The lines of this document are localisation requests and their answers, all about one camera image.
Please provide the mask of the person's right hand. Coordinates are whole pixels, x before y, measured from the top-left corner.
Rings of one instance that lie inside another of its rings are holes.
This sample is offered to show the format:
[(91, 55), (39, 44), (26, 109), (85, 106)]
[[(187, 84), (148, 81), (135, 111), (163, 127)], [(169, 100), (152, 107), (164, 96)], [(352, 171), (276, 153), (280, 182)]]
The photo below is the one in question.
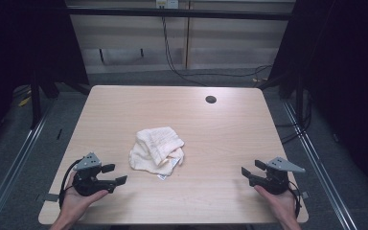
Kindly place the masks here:
[(254, 186), (254, 189), (268, 203), (272, 214), (280, 223), (291, 226), (297, 222), (294, 197), (291, 192), (273, 195), (259, 185)]

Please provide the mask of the black curtain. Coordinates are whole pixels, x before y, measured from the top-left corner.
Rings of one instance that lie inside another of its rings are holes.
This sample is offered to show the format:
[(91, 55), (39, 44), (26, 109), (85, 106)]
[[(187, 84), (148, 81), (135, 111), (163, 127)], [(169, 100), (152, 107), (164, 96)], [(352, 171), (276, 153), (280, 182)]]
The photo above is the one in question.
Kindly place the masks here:
[(368, 0), (295, 0), (269, 80), (307, 89), (368, 177)]
[(53, 12), (65, 0), (0, 0), (0, 122), (13, 91), (38, 84), (54, 98), (56, 84), (88, 84), (71, 16)]

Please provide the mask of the person's left hand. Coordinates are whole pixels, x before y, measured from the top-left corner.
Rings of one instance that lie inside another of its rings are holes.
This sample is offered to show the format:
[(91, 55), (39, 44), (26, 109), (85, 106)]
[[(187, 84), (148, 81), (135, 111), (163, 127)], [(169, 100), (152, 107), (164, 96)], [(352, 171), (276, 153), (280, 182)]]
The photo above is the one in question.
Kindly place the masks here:
[(70, 188), (65, 192), (64, 200), (57, 219), (68, 219), (76, 223), (94, 202), (108, 195), (107, 190), (101, 190), (90, 196), (80, 195), (72, 186), (75, 172), (70, 173), (68, 185)]

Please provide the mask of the black horizontal frame bar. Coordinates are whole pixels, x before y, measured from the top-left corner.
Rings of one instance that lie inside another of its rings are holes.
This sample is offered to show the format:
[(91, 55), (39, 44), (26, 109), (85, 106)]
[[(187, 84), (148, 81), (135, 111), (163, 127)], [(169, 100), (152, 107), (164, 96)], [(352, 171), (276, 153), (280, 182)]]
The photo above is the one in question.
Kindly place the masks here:
[(288, 21), (291, 13), (253, 11), (201, 11), (201, 10), (160, 10), (160, 9), (111, 9), (73, 7), (65, 10), (69, 14), (114, 15), (114, 16), (155, 16), (182, 18), (218, 18)]

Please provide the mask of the metal floor rail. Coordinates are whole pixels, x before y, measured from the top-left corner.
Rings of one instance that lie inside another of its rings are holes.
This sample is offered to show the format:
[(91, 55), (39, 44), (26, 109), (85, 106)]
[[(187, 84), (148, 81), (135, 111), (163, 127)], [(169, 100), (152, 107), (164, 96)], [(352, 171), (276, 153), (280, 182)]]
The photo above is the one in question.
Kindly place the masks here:
[(0, 213), (8, 200), (8, 197), (12, 191), (16, 179), (20, 175), (26, 161), (28, 160), (35, 143), (40, 136), (42, 129), (45, 126), (48, 115), (51, 113), (54, 104), (49, 103), (41, 118), (36, 125), (29, 131), (27, 138), (25, 139), (21, 149), (18, 151), (11, 166), (6, 170), (5, 177), (0, 184)]
[(283, 102), (283, 105), (288, 115), (288, 118), (293, 123), (297, 137), (299, 138), (300, 143), (303, 146), (303, 149), (305, 150), (305, 153), (308, 156), (315, 173), (317, 174), (321, 186), (324, 189), (325, 194), (329, 202), (331, 203), (333, 210), (342, 228), (344, 230), (358, 230), (357, 225), (355, 224), (348, 207), (346, 206), (345, 202), (343, 201), (339, 192), (337, 191), (334, 183), (332, 182), (309, 135), (300, 125), (297, 124), (297, 113), (293, 108), (291, 102), (285, 100)]

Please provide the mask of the white towel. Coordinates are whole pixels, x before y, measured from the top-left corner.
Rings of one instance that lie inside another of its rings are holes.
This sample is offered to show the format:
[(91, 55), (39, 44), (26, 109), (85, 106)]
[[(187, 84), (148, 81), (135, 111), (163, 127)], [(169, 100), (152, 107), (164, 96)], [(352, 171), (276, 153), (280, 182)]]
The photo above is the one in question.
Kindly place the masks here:
[(129, 153), (128, 163), (136, 171), (170, 176), (184, 160), (184, 141), (169, 126), (143, 129)]

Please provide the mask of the black metal stand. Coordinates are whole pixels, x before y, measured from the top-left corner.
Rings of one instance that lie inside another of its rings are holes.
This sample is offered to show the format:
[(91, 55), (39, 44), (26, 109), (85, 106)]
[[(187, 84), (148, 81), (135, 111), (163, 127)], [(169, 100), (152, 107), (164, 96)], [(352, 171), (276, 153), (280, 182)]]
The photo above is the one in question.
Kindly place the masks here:
[(31, 99), (33, 108), (31, 129), (35, 129), (41, 120), (40, 91), (36, 72), (33, 72), (31, 77)]

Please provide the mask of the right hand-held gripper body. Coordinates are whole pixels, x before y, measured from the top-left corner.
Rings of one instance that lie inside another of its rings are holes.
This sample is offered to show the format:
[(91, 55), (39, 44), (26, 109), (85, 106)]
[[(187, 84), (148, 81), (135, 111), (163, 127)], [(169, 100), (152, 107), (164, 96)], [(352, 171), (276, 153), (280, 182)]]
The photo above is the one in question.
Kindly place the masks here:
[(254, 174), (248, 178), (249, 185), (262, 186), (273, 195), (283, 194), (289, 188), (288, 173), (304, 173), (306, 170), (282, 157), (276, 157), (266, 163), (266, 177), (260, 177)]

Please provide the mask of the white wall socket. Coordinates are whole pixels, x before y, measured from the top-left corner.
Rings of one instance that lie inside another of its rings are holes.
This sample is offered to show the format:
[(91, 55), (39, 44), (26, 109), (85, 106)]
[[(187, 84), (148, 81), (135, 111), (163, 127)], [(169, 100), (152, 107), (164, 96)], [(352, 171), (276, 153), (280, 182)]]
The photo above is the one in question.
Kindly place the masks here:
[(178, 10), (179, 1), (178, 0), (155, 0), (155, 6), (157, 9)]

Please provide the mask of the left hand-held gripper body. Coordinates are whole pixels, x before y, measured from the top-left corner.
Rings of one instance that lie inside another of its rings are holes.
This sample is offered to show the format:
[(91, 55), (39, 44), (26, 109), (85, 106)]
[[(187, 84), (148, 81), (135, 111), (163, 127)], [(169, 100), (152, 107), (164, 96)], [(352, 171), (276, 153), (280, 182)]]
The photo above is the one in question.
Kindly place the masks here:
[(98, 191), (107, 190), (110, 194), (114, 191), (115, 180), (99, 180), (97, 175), (101, 172), (102, 161), (94, 152), (88, 153), (74, 167), (73, 187), (81, 196), (91, 196)]

